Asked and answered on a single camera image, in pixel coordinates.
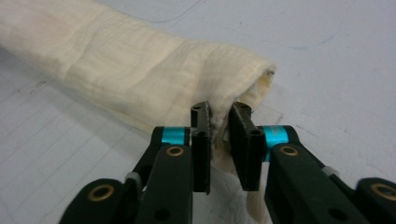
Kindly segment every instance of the teal band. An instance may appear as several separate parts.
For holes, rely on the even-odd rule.
[[[280,125],[262,126],[262,129],[264,130],[267,145],[267,154],[265,155],[264,161],[270,161],[271,148],[276,144],[288,143],[289,137],[285,128]]]
[[[184,145],[185,131],[184,127],[164,127],[163,144]]]

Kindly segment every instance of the beige cloth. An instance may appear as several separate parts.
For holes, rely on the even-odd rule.
[[[190,107],[208,101],[223,170],[232,102],[255,108],[276,70],[244,49],[169,35],[90,0],[0,0],[0,47],[147,133],[190,126]]]

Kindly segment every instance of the cream towel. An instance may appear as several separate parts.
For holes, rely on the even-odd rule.
[[[190,126],[190,107],[208,101],[213,162],[226,171],[228,110],[233,101],[255,108],[276,70],[244,49],[169,35],[90,0],[0,0],[0,47],[147,133]],[[250,214],[260,220],[260,211]]]

